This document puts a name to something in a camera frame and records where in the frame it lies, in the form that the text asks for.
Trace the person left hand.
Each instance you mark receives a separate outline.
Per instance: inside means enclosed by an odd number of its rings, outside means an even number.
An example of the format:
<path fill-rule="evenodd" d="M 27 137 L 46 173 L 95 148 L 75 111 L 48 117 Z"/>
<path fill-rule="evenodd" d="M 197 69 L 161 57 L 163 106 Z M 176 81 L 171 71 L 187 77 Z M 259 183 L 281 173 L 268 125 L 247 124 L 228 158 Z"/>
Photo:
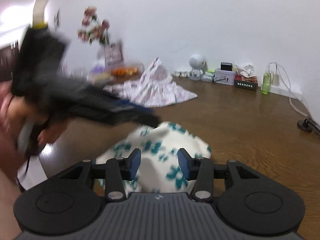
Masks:
<path fill-rule="evenodd" d="M 1 82 L 1 170 L 13 180 L 25 157 L 17 152 L 17 139 L 23 125 L 30 120 L 43 124 L 48 116 L 40 113 L 24 97 L 11 94 L 11 82 Z"/>

